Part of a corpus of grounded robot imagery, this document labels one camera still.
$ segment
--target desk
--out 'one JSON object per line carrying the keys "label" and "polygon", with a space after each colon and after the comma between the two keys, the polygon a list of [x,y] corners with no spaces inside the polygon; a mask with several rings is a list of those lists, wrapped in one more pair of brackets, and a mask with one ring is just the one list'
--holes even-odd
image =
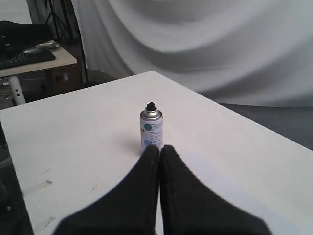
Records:
{"label": "desk", "polygon": [[55,60],[35,63],[31,65],[18,66],[18,67],[6,69],[6,70],[0,70],[0,77],[9,77],[10,87],[18,105],[24,104],[25,99],[22,94],[22,89],[21,89],[19,80],[16,77],[17,74],[38,71],[38,70],[47,70],[47,69],[51,69],[51,68],[55,68],[59,66],[72,65],[72,64],[77,63],[76,58],[72,56],[70,53],[68,53],[62,47],[52,52],[52,54],[56,57]]}
{"label": "desk", "polygon": [[165,144],[201,156],[312,234],[313,152],[153,71],[0,111],[36,234],[123,179],[140,156],[139,113],[150,101],[164,114]]}

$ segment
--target tripod stand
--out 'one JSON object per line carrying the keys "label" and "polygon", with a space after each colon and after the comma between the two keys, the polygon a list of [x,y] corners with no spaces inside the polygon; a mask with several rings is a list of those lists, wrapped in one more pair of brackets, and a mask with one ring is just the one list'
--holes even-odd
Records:
{"label": "tripod stand", "polygon": [[[53,26],[54,26],[55,34],[56,34],[56,41],[60,42],[63,39],[64,34],[65,34],[66,31],[68,32],[70,39],[72,41],[74,41],[73,32],[72,32],[72,29],[71,29],[70,24],[69,24],[67,10],[66,10],[66,6],[65,6],[63,0],[60,0],[60,4],[61,4],[61,7],[62,7],[62,11],[63,11],[63,14],[64,14],[65,21],[67,23],[67,26],[62,22],[62,20],[55,13],[55,10],[54,10],[53,4],[52,4],[52,0],[47,0],[47,1],[48,1],[49,5],[50,5],[51,12],[50,12],[47,20],[45,21],[45,23],[48,23],[48,21],[50,20],[50,17],[52,17]],[[62,27],[63,27],[63,31],[62,31],[61,36],[60,36],[59,28],[62,28]]]}

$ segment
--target spray can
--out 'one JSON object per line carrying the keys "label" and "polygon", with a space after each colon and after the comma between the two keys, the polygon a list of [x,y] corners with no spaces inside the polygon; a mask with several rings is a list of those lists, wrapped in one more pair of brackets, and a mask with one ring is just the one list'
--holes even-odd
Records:
{"label": "spray can", "polygon": [[160,150],[163,147],[163,115],[151,102],[140,113],[141,149],[155,145]]}

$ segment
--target cardboard box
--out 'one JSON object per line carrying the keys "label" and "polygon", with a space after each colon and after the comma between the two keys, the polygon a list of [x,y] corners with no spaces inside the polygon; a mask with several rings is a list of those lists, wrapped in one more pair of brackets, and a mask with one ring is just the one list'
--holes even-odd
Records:
{"label": "cardboard box", "polygon": [[82,87],[82,67],[78,59],[77,62],[45,71],[48,95],[63,94]]}

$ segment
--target white table leg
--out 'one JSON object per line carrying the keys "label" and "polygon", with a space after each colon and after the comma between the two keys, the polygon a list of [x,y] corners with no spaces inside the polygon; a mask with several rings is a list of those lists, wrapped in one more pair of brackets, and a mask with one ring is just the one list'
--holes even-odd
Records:
{"label": "white table leg", "polygon": [[17,105],[25,104],[26,101],[18,77],[14,75],[8,78],[16,104]]}

